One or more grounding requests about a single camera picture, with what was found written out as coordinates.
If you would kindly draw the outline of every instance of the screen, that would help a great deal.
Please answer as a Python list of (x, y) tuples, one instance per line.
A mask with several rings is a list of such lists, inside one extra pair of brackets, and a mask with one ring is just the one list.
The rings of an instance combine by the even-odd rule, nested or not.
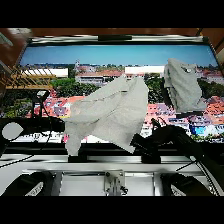
[[(160, 83), (169, 58), (196, 64), (196, 76), (207, 108), (200, 116), (178, 118), (176, 111), (164, 103)], [(224, 136), (224, 79), (216, 58), (207, 45), (72, 45), (27, 47), (21, 66), (46, 66), (56, 78), (45, 101), (51, 116), (70, 117), (70, 106), (122, 74), (127, 79), (141, 76), (149, 87), (148, 108), (141, 135), (152, 134), (151, 119), (161, 125), (177, 125), (197, 141), (221, 143)], [(2, 117), (30, 117), (31, 96), (37, 89), (7, 90)], [(66, 142), (69, 136), (52, 133), (49, 142)], [(17, 142), (45, 142), (46, 136), (21, 136)], [(82, 142), (106, 140), (86, 136)]]

